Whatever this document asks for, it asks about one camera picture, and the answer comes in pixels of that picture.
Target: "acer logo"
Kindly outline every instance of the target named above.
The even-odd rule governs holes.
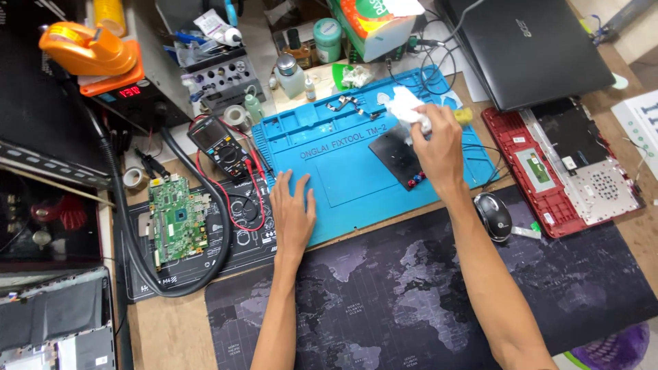
[[[526,23],[525,23],[525,22],[523,22],[522,20],[518,20],[518,19],[517,19],[517,24],[518,24],[519,27],[521,28],[521,31],[523,31],[523,36],[526,36],[527,38],[531,38],[531,37],[532,37],[532,34],[530,33],[530,30],[529,30],[528,27],[526,26]]]

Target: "red led display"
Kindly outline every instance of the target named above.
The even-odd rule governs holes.
[[[133,86],[131,88],[127,88],[119,91],[119,94],[121,94],[122,97],[129,97],[129,96],[137,95],[139,93],[141,92],[139,91],[139,87],[137,86]]]

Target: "yellow sponge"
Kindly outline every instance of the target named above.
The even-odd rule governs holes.
[[[473,120],[473,111],[470,108],[457,109],[453,113],[461,126],[466,126]]]

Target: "brown bottle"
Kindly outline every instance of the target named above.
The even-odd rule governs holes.
[[[311,50],[299,40],[299,31],[297,31],[297,28],[290,28],[286,33],[288,34],[288,42],[290,44],[284,47],[283,52],[295,57],[297,65],[301,69],[311,68],[313,66]]]

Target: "human hand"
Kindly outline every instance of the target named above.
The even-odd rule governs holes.
[[[464,188],[464,155],[461,148],[461,126],[450,107],[435,104],[415,109],[432,122],[432,137],[426,140],[420,124],[411,127],[413,149],[420,166],[440,198],[446,200]]]
[[[290,196],[288,188],[291,176],[292,170],[278,173],[276,184],[270,193],[270,201],[276,230],[274,270],[292,273],[294,277],[304,249],[311,239],[316,217],[313,189],[310,189],[306,195],[307,209],[304,210],[304,186],[311,175],[305,174],[297,181],[294,196]]]

